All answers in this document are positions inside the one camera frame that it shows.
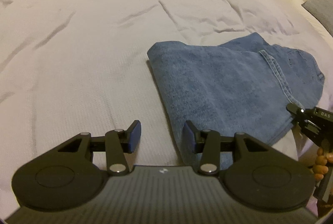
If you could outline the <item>right hand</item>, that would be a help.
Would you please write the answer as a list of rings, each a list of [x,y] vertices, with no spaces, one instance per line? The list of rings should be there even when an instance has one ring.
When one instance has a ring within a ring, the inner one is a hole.
[[[319,148],[315,159],[315,164],[312,167],[312,172],[316,182],[321,181],[324,175],[328,173],[328,164],[332,164],[332,153],[324,153],[323,148]]]

